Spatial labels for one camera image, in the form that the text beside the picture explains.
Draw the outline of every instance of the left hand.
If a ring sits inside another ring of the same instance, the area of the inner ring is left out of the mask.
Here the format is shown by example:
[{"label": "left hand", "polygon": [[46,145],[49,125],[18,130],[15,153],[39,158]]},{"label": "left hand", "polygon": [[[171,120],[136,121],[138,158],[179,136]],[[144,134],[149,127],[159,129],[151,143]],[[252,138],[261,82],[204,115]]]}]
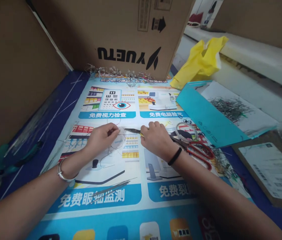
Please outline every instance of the left hand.
[{"label": "left hand", "polygon": [[99,155],[111,146],[119,132],[119,128],[113,123],[94,128],[88,139],[87,145],[84,147],[84,151],[88,154],[93,154],[94,156]]}]

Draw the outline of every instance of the pile of wire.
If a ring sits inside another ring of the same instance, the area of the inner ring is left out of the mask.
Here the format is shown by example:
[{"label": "pile of wire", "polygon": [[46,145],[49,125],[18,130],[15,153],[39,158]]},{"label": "pile of wire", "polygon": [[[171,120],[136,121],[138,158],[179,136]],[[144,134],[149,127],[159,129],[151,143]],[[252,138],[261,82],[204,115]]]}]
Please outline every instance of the pile of wire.
[{"label": "pile of wire", "polygon": [[233,123],[238,122],[241,117],[246,117],[246,113],[253,111],[235,98],[223,99],[219,97],[212,99],[210,103]]}]

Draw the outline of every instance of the black arrow symbol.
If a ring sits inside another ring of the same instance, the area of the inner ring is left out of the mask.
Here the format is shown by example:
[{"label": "black arrow symbol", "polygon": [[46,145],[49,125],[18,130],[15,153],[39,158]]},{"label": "black arrow symbol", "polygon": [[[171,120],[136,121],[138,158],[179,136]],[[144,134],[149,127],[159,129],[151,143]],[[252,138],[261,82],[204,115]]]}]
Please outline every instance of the black arrow symbol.
[{"label": "black arrow symbol", "polygon": [[160,18],[160,19],[152,19],[152,30],[158,30],[158,31],[162,31],[165,28],[166,24],[165,24],[165,20],[164,17]]},{"label": "black arrow symbol", "polygon": [[159,26],[158,26],[158,31],[162,31],[165,28],[165,21],[164,21],[164,17],[162,16],[162,19],[159,20]]}]

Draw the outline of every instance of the plastic bag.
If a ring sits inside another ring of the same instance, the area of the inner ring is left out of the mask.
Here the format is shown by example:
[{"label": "plastic bag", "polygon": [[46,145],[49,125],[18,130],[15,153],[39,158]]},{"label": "plastic bag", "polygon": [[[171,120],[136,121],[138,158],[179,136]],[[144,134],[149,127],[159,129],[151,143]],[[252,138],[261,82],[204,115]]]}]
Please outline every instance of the plastic bag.
[{"label": "plastic bag", "polygon": [[171,87],[181,90],[187,82],[207,80],[207,76],[221,69],[219,52],[227,41],[223,36],[211,38],[207,44],[201,40],[194,45],[188,60],[171,81]]}]

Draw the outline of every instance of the cardboard wall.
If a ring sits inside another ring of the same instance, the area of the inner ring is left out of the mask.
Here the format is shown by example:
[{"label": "cardboard wall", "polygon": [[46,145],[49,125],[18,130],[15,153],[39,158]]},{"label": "cardboard wall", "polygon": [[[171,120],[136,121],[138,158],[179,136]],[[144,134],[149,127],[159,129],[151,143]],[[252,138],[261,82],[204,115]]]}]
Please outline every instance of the cardboard wall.
[{"label": "cardboard wall", "polygon": [[67,74],[25,0],[0,0],[0,145]]},{"label": "cardboard wall", "polygon": [[224,0],[211,27],[282,48],[282,0]]},{"label": "cardboard wall", "polygon": [[[146,72],[165,80],[195,1],[31,2],[74,69],[84,70],[88,63],[115,66],[123,74],[128,70]],[[164,25],[161,31],[154,19]],[[144,60],[138,61],[142,54]]]}]

